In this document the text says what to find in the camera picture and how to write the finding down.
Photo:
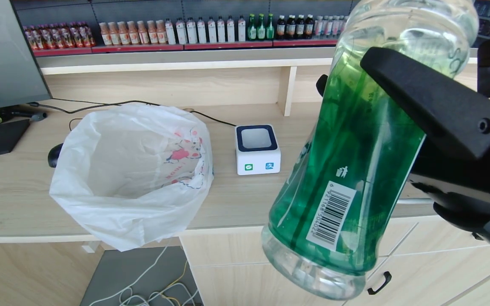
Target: cabinet handle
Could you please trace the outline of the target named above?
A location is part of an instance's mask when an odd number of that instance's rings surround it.
[[[385,282],[383,283],[383,285],[381,285],[381,287],[379,287],[379,289],[377,289],[377,290],[374,290],[372,288],[368,288],[368,294],[369,295],[377,294],[379,291],[381,291],[381,289],[383,289],[383,288],[385,288],[385,286],[387,286],[387,284],[389,283],[389,281],[391,281],[391,279],[393,279],[393,276],[390,275],[389,271],[385,271],[385,273],[383,273],[383,276],[385,276]]]

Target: white box scanner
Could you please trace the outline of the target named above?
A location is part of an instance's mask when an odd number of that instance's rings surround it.
[[[278,173],[281,150],[273,126],[241,125],[235,127],[237,174]]]

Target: white bottle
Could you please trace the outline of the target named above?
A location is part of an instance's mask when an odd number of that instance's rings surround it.
[[[198,35],[196,34],[196,22],[192,17],[186,22],[186,31],[188,33],[188,43],[198,43]]]
[[[217,20],[217,32],[218,32],[218,42],[225,43],[226,42],[226,29],[224,28],[224,20],[222,20],[222,16],[218,16]]]
[[[173,29],[173,23],[171,23],[171,20],[169,18],[165,20],[165,33],[168,36],[168,43],[170,45],[177,44],[177,41],[175,40],[175,30]]]
[[[209,42],[210,43],[216,43],[217,42],[217,24],[211,16],[209,16],[209,20],[208,20],[208,31],[209,31]]]
[[[245,23],[245,19],[243,19],[243,15],[239,16],[239,20],[237,21],[237,40],[245,41],[247,39],[247,25]]]
[[[198,22],[196,23],[198,25],[198,41],[200,43],[207,43],[208,39],[205,36],[205,22],[204,19],[199,17]]]
[[[236,30],[234,29],[234,20],[232,19],[232,15],[228,16],[228,20],[226,20],[226,31],[228,37],[228,43],[233,43],[236,41]]]
[[[334,25],[332,16],[328,16],[328,21],[326,22],[325,26],[325,37],[330,38],[332,36],[332,26]]]
[[[185,23],[181,18],[177,18],[177,22],[175,23],[175,28],[177,29],[177,39],[179,40],[179,44],[185,45],[187,43]]]

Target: barcode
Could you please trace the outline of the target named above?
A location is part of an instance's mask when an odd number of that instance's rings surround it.
[[[336,250],[340,229],[355,193],[354,189],[329,181],[306,239],[329,250]]]

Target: white plastic bag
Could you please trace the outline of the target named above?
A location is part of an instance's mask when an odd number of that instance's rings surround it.
[[[73,129],[49,193],[124,251],[185,230],[208,194],[212,164],[208,129],[193,114],[125,105],[90,113]]]

